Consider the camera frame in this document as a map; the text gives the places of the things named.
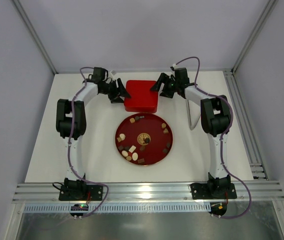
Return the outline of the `red square box lid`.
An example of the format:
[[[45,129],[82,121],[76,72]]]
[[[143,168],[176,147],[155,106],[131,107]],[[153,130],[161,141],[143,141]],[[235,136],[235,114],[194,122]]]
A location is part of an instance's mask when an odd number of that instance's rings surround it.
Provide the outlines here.
[[[158,103],[158,93],[150,91],[150,88],[156,83],[154,80],[128,80],[126,82],[126,90],[131,98],[124,98],[131,101],[146,102],[152,101]]]

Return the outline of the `steel tongs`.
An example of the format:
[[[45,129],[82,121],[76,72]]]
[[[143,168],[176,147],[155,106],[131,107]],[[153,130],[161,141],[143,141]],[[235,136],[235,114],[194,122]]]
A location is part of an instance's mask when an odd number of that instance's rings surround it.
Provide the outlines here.
[[[185,104],[188,127],[191,131],[193,131],[198,125],[201,118],[200,106],[189,100],[186,100]]]

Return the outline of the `red square chocolate box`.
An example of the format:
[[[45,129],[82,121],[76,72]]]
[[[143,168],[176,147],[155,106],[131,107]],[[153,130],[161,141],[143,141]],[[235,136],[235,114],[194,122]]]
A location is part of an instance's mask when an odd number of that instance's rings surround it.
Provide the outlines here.
[[[157,101],[131,101],[126,99],[124,101],[124,108],[127,112],[135,113],[155,113],[158,108]]]

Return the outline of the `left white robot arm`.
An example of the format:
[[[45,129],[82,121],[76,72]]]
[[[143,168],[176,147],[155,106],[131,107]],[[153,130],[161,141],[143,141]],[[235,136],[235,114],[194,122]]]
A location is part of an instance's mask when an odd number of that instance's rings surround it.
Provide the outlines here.
[[[80,89],[68,99],[59,99],[56,105],[55,127],[66,147],[67,171],[59,189],[60,201],[102,201],[104,190],[108,187],[103,183],[86,179],[82,159],[82,140],[87,129],[85,108],[98,95],[106,95],[112,104],[122,104],[129,98],[122,80],[102,67],[91,67],[92,73],[83,78]]]

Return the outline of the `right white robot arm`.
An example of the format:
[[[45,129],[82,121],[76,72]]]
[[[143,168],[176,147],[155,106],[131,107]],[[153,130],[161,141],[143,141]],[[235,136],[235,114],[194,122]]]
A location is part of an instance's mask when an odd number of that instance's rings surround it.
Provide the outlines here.
[[[200,107],[200,123],[207,134],[210,150],[210,167],[206,183],[190,185],[194,200],[236,199],[235,185],[227,170],[227,138],[233,123],[233,112],[227,97],[207,93],[196,83],[190,83],[186,68],[173,68],[173,74],[160,74],[150,88],[160,96],[173,98],[177,93],[182,98]]]

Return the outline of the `white heart chocolate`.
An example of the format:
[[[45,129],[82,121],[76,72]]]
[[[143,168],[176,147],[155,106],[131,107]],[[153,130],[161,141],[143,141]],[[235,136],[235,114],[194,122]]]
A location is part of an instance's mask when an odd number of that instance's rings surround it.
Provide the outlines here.
[[[126,136],[125,136],[123,133],[121,133],[121,134],[119,135],[119,137],[120,137],[122,140],[124,140],[124,139],[126,138]]]

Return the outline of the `white rectangular chocolate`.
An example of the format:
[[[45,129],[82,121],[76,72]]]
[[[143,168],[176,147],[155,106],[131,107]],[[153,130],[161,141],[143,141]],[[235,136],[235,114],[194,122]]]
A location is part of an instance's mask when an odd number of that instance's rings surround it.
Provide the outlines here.
[[[135,151],[135,149],[136,149],[136,146],[134,146],[134,145],[132,145],[130,148],[129,148],[129,152],[130,153],[133,153],[134,151]]]

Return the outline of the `white spiral round chocolate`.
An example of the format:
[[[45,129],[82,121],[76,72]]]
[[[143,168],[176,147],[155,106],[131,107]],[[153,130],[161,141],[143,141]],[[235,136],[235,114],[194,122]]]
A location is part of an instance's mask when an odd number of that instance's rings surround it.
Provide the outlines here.
[[[125,151],[125,150],[123,150],[122,152],[121,152],[121,154],[123,155],[123,156],[128,156],[128,152],[127,151]]]

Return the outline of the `white oval chocolate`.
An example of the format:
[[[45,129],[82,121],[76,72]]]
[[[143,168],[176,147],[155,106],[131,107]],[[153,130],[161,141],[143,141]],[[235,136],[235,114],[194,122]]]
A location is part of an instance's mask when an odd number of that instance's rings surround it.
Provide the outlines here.
[[[134,152],[131,157],[132,157],[133,161],[136,161],[139,156],[138,156],[138,154],[136,152]]]

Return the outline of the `brown striped square chocolate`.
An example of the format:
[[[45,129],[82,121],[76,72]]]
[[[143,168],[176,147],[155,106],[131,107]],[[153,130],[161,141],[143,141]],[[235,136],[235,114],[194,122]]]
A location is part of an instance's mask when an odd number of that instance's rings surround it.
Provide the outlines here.
[[[137,163],[138,164],[144,164],[145,163],[145,159],[144,158],[138,159]]]

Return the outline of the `round red lacquer plate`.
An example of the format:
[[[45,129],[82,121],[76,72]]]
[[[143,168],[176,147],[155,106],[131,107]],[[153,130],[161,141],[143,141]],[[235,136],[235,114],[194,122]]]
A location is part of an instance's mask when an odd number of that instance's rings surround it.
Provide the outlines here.
[[[136,113],[125,118],[115,132],[115,147],[127,162],[150,166],[171,151],[174,136],[169,124],[152,113]]]

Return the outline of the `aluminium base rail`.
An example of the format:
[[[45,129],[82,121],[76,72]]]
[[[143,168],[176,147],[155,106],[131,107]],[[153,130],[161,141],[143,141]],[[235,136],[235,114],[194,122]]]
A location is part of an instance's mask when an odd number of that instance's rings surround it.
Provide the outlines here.
[[[284,191],[278,181],[252,180],[245,182],[249,188],[252,201],[284,201]],[[223,198],[207,198],[203,196],[193,199],[195,190],[190,182],[124,182],[107,183],[108,202],[213,202],[234,200],[230,196]],[[51,183],[21,183],[13,195],[14,203],[55,203],[60,191]]]

